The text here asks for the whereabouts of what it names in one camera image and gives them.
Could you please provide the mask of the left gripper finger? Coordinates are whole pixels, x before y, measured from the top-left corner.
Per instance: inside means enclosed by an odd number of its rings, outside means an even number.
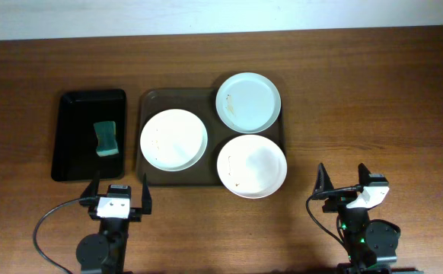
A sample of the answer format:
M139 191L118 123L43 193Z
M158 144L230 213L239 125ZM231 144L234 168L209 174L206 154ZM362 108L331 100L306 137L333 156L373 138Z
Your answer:
M79 204L81 206L94 206L97 204L99 200L99 196L97 195L99 183L100 172L97 171L94 174L92 181L88 184L83 193L80 195Z
M147 174L142 177L142 214L150 215L152 212L152 198L148 188Z

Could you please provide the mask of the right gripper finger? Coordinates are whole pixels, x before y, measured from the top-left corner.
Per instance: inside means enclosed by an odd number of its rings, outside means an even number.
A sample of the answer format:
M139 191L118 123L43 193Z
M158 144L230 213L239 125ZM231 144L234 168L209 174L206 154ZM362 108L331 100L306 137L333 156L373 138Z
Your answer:
M359 184L361 186L368 186L369 183L371 182L370 170L363 163L360 163L358 165L358 172L359 172Z
M326 168L324 167L323 163L319 163L317 166L317 179L312 193L312 198L319 200L326 199L333 190L334 187Z

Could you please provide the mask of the green yellow sponge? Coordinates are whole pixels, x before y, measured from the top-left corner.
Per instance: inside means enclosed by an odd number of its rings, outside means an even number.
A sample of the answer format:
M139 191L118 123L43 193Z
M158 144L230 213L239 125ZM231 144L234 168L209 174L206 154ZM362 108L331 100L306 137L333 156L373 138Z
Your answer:
M94 131L97 136L96 153L99 157L108 157L119 153L114 121L97 122L94 124Z

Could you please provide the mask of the white plate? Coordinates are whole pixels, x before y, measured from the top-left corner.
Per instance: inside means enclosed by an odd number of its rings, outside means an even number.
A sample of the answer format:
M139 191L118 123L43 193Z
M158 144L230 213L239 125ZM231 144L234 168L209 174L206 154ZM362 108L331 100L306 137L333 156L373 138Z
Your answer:
M169 109L146 122L139 144L150 165L175 172L186 170L201 159L207 149L208 133L197 115L187 110Z
M246 199L272 195L288 172L282 149L260 135L241 135L229 141L219 152L216 167L223 185Z

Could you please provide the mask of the pale blue plate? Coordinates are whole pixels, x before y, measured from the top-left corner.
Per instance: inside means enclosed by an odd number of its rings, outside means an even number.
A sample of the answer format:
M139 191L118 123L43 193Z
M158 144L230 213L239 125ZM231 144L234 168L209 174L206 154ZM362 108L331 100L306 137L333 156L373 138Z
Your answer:
M282 100L278 88L265 76L242 72L224 81L215 97L220 120L230 129L254 134L279 118Z

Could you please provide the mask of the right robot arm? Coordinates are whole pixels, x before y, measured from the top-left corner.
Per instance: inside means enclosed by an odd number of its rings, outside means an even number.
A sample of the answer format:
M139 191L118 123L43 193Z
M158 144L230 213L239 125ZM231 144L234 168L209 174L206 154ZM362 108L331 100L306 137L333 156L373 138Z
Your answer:
M372 173L363 163L358 165L359 182L353 186L335 188L322 163L317 167L313 193L305 202L313 222L333 237L346 251L348 263L340 263L335 273L418 273L417 269L394 269L397 261L400 228L388 221L369 218L368 211L379 206L390 187L383 174ZM323 200L324 213L336 213L334 234L312 214L309 203Z

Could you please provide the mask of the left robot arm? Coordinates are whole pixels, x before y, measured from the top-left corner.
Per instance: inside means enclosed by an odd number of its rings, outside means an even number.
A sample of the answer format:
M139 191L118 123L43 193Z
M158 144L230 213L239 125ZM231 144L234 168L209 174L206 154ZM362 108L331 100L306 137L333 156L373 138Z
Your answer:
M99 221L99 230L85 236L76 248L82 273L123 273L129 224L140 222L152 211L152 198L146 180L142 182L142 206L132 207L132 188L111 184L99 194L100 174L96 173L80 195L80 205L89 217Z

